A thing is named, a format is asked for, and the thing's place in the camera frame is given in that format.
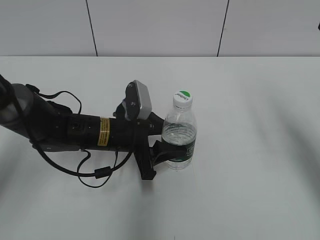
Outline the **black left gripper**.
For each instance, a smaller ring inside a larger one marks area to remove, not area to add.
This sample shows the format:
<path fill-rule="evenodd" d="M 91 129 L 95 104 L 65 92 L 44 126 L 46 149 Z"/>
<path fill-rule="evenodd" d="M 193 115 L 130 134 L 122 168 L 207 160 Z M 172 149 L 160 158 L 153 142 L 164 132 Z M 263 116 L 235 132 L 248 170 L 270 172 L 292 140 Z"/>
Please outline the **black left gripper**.
<path fill-rule="evenodd" d="M 153 180 L 154 166 L 166 161 L 180 163 L 192 157 L 192 143 L 173 145 L 156 141 L 149 146 L 149 136 L 161 135 L 164 119 L 151 112 L 147 119 L 127 120 L 128 107 L 123 100 L 114 112 L 114 140 L 118 150 L 132 152 L 142 180 Z"/>

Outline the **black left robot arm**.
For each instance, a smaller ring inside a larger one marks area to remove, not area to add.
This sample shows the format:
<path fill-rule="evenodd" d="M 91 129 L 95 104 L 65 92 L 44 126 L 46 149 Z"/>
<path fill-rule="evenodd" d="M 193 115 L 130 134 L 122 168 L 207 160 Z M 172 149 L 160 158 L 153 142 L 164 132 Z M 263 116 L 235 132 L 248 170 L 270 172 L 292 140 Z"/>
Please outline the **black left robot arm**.
<path fill-rule="evenodd" d="M 162 133 L 164 120 L 152 112 L 148 88 L 138 80 L 127 85 L 125 98 L 112 117 L 73 113 L 55 103 L 55 97 L 40 93 L 33 85 L 12 84 L 1 78 L 0 124 L 29 139 L 46 162 L 68 175 L 100 179 L 111 176 L 118 166 L 81 173 L 56 164 L 48 157 L 49 152 L 125 152 L 135 157 L 143 180 L 155 177 L 156 165 L 186 160 L 192 154 L 191 144 L 160 140 L 149 145 L 149 136 Z"/>

